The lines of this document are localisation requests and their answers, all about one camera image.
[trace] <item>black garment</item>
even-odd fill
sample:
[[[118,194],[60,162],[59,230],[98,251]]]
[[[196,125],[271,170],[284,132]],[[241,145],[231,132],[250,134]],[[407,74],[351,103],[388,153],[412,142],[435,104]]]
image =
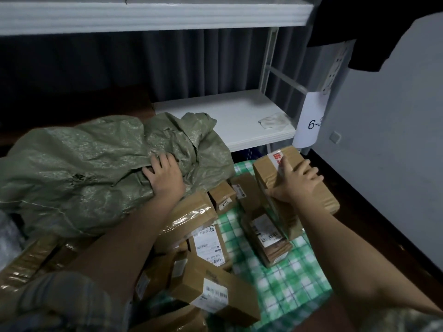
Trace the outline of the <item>black garment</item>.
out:
[[[308,46],[357,39],[348,66],[378,72],[417,18],[440,11],[442,0],[322,0]]]

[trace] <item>white metal shelf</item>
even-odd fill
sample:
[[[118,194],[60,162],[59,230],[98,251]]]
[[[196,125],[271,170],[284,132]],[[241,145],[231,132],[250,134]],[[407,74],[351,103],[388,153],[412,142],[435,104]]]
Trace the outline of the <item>white metal shelf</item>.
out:
[[[163,101],[154,107],[157,114],[168,112],[178,118],[187,112],[208,113],[217,120],[214,130],[231,152],[291,139],[296,133],[291,124],[281,130],[263,129],[258,121],[282,110],[258,89]]]
[[[304,26],[303,0],[0,0],[0,35]]]

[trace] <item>person's right hand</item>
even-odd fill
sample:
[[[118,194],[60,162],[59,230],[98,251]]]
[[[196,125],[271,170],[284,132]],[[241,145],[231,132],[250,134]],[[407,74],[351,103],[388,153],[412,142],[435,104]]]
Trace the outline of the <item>person's right hand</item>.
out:
[[[154,173],[148,168],[142,168],[144,175],[149,179],[154,190],[154,195],[164,197],[177,203],[185,193],[185,184],[174,155],[160,154],[160,162],[155,156],[151,156],[151,166]]]
[[[266,193],[286,203],[290,203],[302,196],[311,195],[318,183],[323,180],[323,176],[317,176],[318,168],[309,168],[310,160],[304,160],[295,171],[283,156],[284,182],[273,189],[266,190]]]

